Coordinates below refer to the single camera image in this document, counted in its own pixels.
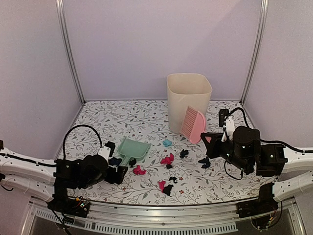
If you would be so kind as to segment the navy paper scrap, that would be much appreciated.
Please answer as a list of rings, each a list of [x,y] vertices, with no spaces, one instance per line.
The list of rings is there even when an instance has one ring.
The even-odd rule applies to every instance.
[[[181,152],[180,152],[180,158],[181,159],[184,159],[185,157],[187,157],[189,155],[189,151],[186,149],[183,149]]]
[[[208,157],[199,160],[198,163],[202,164],[201,168],[203,169],[207,169],[211,166],[211,162]]]
[[[111,166],[119,166],[122,162],[121,158],[112,157],[109,159],[108,163]]]

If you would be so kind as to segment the green plastic dustpan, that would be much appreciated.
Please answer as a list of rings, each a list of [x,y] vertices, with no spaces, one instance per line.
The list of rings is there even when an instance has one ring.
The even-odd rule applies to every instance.
[[[137,163],[143,161],[150,148],[150,143],[125,138],[117,150],[120,158],[122,159],[120,166],[127,166],[131,158],[134,158]]]

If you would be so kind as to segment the magenta paper scrap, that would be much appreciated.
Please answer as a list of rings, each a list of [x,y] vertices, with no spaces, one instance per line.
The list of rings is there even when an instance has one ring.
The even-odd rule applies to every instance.
[[[169,156],[165,157],[164,159],[161,160],[162,165],[170,165],[174,161],[174,154],[170,153]]]
[[[161,192],[164,192],[165,184],[166,184],[165,181],[158,182],[158,185],[159,185]]]
[[[146,170],[142,169],[141,166],[137,165],[134,169],[133,169],[133,173],[135,175],[145,175],[146,174]]]

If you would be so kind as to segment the pink hand brush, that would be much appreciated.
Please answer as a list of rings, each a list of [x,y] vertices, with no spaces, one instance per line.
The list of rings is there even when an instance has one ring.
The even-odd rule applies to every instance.
[[[203,113],[188,106],[180,134],[188,139],[192,144],[196,144],[201,140],[201,133],[206,130],[206,119]]]

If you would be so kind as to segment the magenta paper scrap front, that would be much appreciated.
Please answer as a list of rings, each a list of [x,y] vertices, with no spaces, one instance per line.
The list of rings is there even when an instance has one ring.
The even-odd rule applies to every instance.
[[[158,182],[158,185],[159,185],[161,192],[164,192],[165,184],[166,184],[165,181]]]

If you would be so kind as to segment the black paper scrap front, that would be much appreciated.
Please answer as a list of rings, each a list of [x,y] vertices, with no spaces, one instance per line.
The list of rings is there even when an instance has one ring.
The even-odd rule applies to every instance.
[[[162,192],[166,194],[167,196],[170,196],[172,188],[173,188],[173,185],[167,185],[164,187]]]

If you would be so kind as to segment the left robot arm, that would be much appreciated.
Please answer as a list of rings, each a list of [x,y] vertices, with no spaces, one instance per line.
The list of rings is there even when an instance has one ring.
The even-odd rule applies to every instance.
[[[32,158],[0,147],[0,184],[18,188],[39,198],[56,212],[86,218],[89,200],[70,198],[68,189],[87,189],[99,182],[121,184],[128,171],[126,166],[112,167],[109,158],[115,149],[107,142],[97,154],[83,159],[44,160]]]

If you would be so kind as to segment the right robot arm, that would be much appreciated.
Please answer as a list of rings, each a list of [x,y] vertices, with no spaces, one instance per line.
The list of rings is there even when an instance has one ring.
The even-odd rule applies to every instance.
[[[201,133],[209,159],[221,157],[235,166],[241,175],[274,177],[292,171],[303,171],[289,180],[260,186],[256,199],[237,203],[240,218],[278,209],[290,197],[305,194],[313,188],[313,152],[297,149],[282,141],[265,141],[257,129],[237,127],[232,136],[222,133]]]

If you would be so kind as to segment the floral tablecloth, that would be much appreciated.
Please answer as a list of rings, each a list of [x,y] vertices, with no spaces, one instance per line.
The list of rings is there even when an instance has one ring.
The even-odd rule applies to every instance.
[[[205,145],[191,144],[184,136],[170,131],[165,100],[88,102],[75,127],[60,157],[82,159],[96,154],[100,142],[120,145],[125,138],[150,143],[151,148],[139,163],[146,170],[145,175],[135,175],[129,169],[119,185],[100,182],[87,189],[69,189],[71,197],[134,205],[195,205],[252,198],[258,195],[260,186],[276,181],[274,177],[255,174],[241,176],[236,167],[225,164],[222,158],[211,160],[207,169],[201,168],[198,161],[205,157]],[[170,140],[172,146],[165,147],[164,140]],[[183,149],[189,155],[181,159]],[[174,154],[173,168],[167,169],[160,162],[170,153]],[[169,181],[170,177],[176,177],[178,183]],[[165,181],[165,186],[173,185],[170,196],[161,192],[160,181]]]

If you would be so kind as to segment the light blue paper scrap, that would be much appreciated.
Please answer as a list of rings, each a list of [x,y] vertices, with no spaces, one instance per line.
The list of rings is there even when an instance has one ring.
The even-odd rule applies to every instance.
[[[173,144],[170,140],[164,140],[162,143],[163,143],[163,145],[164,145],[165,147],[172,146],[172,144]]]

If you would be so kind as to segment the cream plastic waste bin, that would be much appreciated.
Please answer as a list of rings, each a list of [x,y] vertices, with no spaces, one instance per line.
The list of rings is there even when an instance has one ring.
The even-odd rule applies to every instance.
[[[212,94],[208,79],[198,73],[174,73],[167,76],[169,128],[178,134],[189,106],[206,113]]]

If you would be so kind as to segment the aluminium table rail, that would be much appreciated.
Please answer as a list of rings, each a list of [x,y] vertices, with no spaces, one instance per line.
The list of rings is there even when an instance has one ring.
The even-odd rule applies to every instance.
[[[183,206],[91,202],[87,217],[67,216],[35,198],[29,201],[23,235],[308,235],[294,198],[285,200],[266,229],[257,222],[269,213],[241,218],[237,202]]]

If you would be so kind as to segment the right aluminium frame post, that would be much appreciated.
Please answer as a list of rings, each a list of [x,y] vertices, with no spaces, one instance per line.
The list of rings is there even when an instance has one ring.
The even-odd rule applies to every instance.
[[[259,16],[259,21],[258,21],[258,27],[257,27],[257,32],[256,32],[256,38],[255,38],[255,43],[253,47],[253,52],[252,52],[252,57],[251,61],[249,64],[248,68],[248,73],[243,89],[243,93],[241,95],[240,103],[244,106],[245,102],[248,97],[249,89],[252,84],[252,79],[254,76],[254,72],[256,69],[257,65],[257,60],[259,57],[259,53],[261,50],[261,45],[262,45],[262,39],[264,35],[264,30],[266,27],[266,19],[267,19],[267,13],[268,13],[268,0],[262,0],[261,1],[261,8],[260,8],[260,16]]]

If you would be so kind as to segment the aluminium frame post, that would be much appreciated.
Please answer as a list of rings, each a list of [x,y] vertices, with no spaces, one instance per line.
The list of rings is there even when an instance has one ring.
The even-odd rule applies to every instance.
[[[259,16],[259,21],[258,21],[258,27],[257,27],[257,32],[256,32],[256,38],[255,38],[255,43],[253,47],[253,52],[252,52],[252,57],[251,61],[249,64],[248,68],[248,73],[243,89],[243,93],[241,95],[240,103],[244,106],[245,102],[248,97],[249,89],[252,84],[252,79],[254,76],[254,72],[256,69],[257,65],[257,60],[259,57],[259,53],[261,50],[261,45],[262,45],[262,39],[264,35],[264,30],[266,27],[266,19],[267,19],[267,13],[268,13],[268,0],[262,0],[261,1],[261,8],[260,8],[260,16]]]
[[[70,45],[70,39],[69,39],[69,33],[67,29],[66,15],[65,15],[63,0],[56,0],[56,9],[57,9],[57,14],[58,14],[58,19],[59,19],[61,36],[63,39],[64,49],[65,49],[71,77],[73,80],[73,84],[74,84],[76,93],[78,95],[78,98],[80,100],[80,103],[84,105],[86,101],[85,101],[85,97],[83,94],[81,83],[79,81],[78,72],[76,69],[74,56],[73,56],[72,48]]]

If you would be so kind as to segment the left aluminium frame post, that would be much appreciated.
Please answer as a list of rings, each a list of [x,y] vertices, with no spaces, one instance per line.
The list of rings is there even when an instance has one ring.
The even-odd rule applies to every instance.
[[[58,14],[58,19],[59,19],[61,36],[63,39],[64,49],[65,49],[71,77],[73,80],[73,84],[74,84],[76,93],[78,95],[78,98],[80,100],[80,103],[84,105],[86,101],[85,101],[85,97],[83,94],[81,83],[79,81],[78,72],[76,69],[74,56],[73,56],[72,48],[70,45],[70,39],[69,39],[69,33],[67,29],[66,15],[65,15],[63,0],[56,0],[56,9],[57,9],[57,14]]]

